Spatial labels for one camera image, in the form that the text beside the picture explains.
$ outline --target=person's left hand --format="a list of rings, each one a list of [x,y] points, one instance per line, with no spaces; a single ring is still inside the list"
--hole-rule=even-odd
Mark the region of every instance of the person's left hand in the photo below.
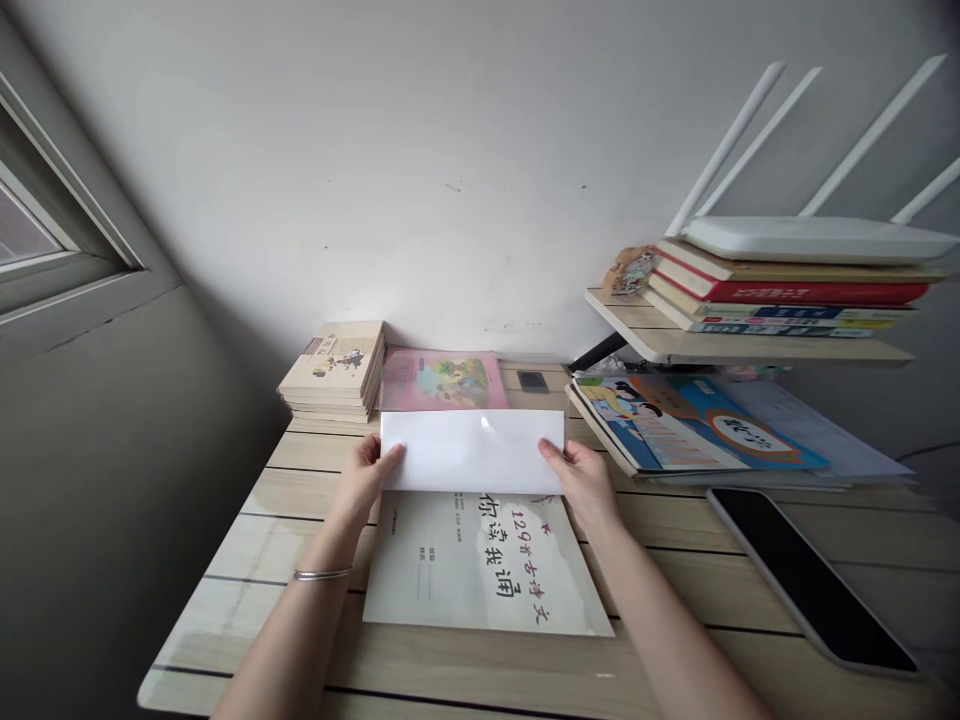
[[[380,457],[378,433],[371,433],[354,445],[340,473],[330,519],[361,526],[366,523],[384,480],[400,465],[403,450],[403,445],[395,445],[385,457]]]

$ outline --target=hand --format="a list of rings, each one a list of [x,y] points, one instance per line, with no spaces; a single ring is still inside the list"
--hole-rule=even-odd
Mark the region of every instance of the hand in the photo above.
[[[563,453],[542,438],[537,448],[560,478],[573,514],[588,536],[596,528],[620,522],[617,494],[603,458],[576,440],[567,440]]]
[[[340,484],[330,508],[331,520],[362,526],[370,508],[380,497],[383,482],[403,459],[403,445],[395,445],[380,457],[380,435],[372,433],[350,449],[340,474]]]

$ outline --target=red book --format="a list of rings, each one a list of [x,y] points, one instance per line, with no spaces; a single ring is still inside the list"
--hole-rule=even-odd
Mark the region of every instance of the red book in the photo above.
[[[928,283],[722,282],[669,262],[660,263],[656,273],[698,300],[731,303],[906,305],[930,287]]]

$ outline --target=cable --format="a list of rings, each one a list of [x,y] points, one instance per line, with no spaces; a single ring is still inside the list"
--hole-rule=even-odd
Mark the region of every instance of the cable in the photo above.
[[[928,452],[934,452],[936,450],[946,450],[948,447],[956,447],[957,445],[960,445],[960,440],[954,440],[953,442],[949,442],[949,443],[941,443],[940,445],[931,445],[928,448],[921,448],[920,450],[913,450],[911,452],[905,453],[900,457],[895,458],[895,460],[897,462],[903,462],[904,460],[907,460],[912,457],[916,457],[917,455],[926,455]]]

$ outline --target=small figurine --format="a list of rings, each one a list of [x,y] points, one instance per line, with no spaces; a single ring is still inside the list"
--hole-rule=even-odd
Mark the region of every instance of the small figurine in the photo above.
[[[603,289],[611,295],[633,295],[646,287],[647,276],[653,272],[653,245],[624,248],[617,255],[617,263],[603,276]]]

